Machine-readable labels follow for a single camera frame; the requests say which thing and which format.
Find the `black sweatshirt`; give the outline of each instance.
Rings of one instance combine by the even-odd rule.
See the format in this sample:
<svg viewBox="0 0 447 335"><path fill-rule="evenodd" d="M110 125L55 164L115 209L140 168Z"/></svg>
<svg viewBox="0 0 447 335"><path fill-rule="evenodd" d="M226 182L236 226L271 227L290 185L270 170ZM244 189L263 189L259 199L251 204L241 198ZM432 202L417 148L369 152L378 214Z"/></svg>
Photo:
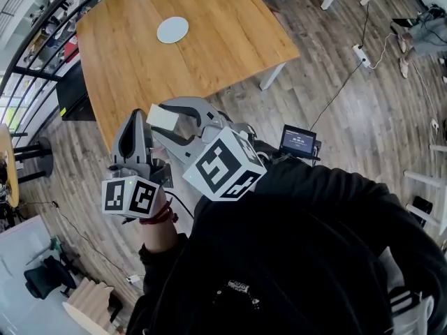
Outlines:
<svg viewBox="0 0 447 335"><path fill-rule="evenodd" d="M406 286L447 310L439 247L390 194L359 174L286 161L238 202L209 203L189 239L140 257L143 295L127 334L384 334L392 327L389 246Z"/></svg>

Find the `wooden stool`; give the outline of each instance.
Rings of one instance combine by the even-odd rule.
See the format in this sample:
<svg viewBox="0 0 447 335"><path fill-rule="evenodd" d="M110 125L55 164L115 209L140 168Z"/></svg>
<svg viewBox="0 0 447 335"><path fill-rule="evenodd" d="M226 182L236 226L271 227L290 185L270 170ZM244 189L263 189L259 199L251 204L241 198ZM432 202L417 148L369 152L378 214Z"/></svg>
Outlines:
<svg viewBox="0 0 447 335"><path fill-rule="evenodd" d="M113 334L108 304L113 287L96 284L84 278L79 287L63 303L67 313L81 327L93 335Z"/></svg>

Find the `shoe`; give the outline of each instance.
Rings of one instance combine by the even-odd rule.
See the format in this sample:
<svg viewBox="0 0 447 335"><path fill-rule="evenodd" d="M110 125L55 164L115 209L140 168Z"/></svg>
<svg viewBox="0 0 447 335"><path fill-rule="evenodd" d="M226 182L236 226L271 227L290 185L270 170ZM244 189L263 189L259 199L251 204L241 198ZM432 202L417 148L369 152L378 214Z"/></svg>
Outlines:
<svg viewBox="0 0 447 335"><path fill-rule="evenodd" d="M408 65L409 63L403 58L399 59L400 73L404 78L408 78Z"/></svg>
<svg viewBox="0 0 447 335"><path fill-rule="evenodd" d="M405 43L404 38L399 35L398 40L399 40L400 50L402 51L402 53L405 53L406 52L406 43Z"/></svg>

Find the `gray wood plank floor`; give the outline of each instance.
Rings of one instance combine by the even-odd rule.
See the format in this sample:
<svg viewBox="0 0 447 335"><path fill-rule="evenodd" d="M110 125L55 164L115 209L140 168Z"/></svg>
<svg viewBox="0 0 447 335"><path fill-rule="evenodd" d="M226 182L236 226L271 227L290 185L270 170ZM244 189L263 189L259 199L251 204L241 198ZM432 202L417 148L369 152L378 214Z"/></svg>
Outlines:
<svg viewBox="0 0 447 335"><path fill-rule="evenodd" d="M320 9L323 0L266 1L281 10L278 18L300 48L301 58L287 64L267 91L258 88L262 76L256 76L210 96L210 102L233 121L250 123L259 138L277 147L283 125L309 128L357 66L351 47L361 42L366 7L359 0L336 0L325 12ZM365 51L372 61L380 57L391 19L413 17L418 9L416 0L371 2ZM435 159L428 149L433 111L413 66L409 79L401 77L399 57L397 43L390 38L381 65L374 71L360 68L326 110L314 127L323 142L322 164L385 182L403 204L414 195L436 204L433 189L406 180L402 174L410 169L445 175L446 163L443 154ZM421 58L416 65L441 119L447 108L446 85L437 57ZM52 143L54 173L49 179L20 185L22 201L56 200L61 212L125 274L142 274L137 254L141 246L138 225L121 225L120 218L100 212L101 181L110 160L96 123L62 122L55 117L41 135ZM25 169L31 172L33 162L25 163ZM175 170L178 180L178 166ZM197 195L183 186L176 191L192 210ZM29 204L26 208L30 214L41 214L50 232L60 235L80 253L87 271L115 286L128 309L132 307L141 291L93 251L50 205ZM191 220L181 210L179 213L179 228L187 231ZM436 229L427 226L426 230L441 241Z"/></svg>

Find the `white disc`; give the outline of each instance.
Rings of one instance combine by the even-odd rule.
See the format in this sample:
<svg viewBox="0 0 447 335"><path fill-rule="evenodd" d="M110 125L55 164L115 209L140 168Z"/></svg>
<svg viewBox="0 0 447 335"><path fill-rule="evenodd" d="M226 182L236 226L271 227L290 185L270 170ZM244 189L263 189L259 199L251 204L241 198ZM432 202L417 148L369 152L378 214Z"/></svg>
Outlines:
<svg viewBox="0 0 447 335"><path fill-rule="evenodd" d="M162 43L176 43L188 32L188 22L183 17L169 17L156 30L156 37Z"/></svg>

